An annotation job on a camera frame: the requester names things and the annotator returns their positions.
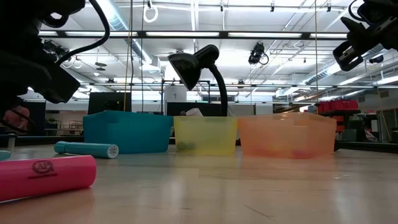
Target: lamp shade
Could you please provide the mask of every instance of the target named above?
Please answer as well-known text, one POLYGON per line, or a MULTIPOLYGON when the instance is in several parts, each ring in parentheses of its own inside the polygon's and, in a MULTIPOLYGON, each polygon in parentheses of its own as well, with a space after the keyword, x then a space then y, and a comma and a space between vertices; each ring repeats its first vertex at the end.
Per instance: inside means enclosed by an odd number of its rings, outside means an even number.
POLYGON ((168 60, 188 90, 192 90, 200 78, 201 66, 196 56, 187 53, 169 55, 168 60))

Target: wooden table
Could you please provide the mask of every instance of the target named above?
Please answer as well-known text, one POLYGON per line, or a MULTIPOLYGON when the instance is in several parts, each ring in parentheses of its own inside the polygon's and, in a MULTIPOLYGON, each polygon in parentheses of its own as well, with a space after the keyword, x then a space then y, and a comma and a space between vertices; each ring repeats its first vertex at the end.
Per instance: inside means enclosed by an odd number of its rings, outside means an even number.
MULTIPOLYGON (((398 156, 314 160, 130 154, 98 159, 91 189, 0 203, 0 223, 397 223, 398 156)), ((53 157, 17 147, 11 159, 53 157)))

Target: pink marker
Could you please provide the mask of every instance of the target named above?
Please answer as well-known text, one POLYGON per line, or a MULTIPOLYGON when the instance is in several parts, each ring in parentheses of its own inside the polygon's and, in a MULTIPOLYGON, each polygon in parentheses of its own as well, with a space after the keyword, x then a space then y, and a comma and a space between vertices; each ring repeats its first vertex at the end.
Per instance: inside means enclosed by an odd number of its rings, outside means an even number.
POLYGON ((0 202, 87 188, 94 183, 92 156, 0 162, 0 202))

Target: translucent plastic bin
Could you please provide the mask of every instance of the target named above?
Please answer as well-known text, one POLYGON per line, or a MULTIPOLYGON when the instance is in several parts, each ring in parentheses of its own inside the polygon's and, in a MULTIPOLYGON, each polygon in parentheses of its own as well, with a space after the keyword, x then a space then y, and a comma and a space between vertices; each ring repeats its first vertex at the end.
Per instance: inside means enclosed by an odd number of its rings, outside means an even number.
POLYGON ((173 117, 104 111, 83 118, 85 142, 116 144, 120 154, 165 152, 173 117))
POLYGON ((175 116, 177 151, 187 154, 233 154, 237 128, 236 118, 175 116))
POLYGON ((312 113, 239 117, 244 155, 309 159, 334 150, 336 120, 312 113))

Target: blue plastic bin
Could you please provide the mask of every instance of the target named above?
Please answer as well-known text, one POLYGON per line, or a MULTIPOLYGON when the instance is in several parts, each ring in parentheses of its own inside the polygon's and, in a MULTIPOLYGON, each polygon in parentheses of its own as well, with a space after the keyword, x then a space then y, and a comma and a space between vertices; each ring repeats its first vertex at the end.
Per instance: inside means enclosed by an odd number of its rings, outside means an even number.
POLYGON ((165 152, 173 117, 104 111, 83 118, 85 142, 115 144, 120 154, 165 152))

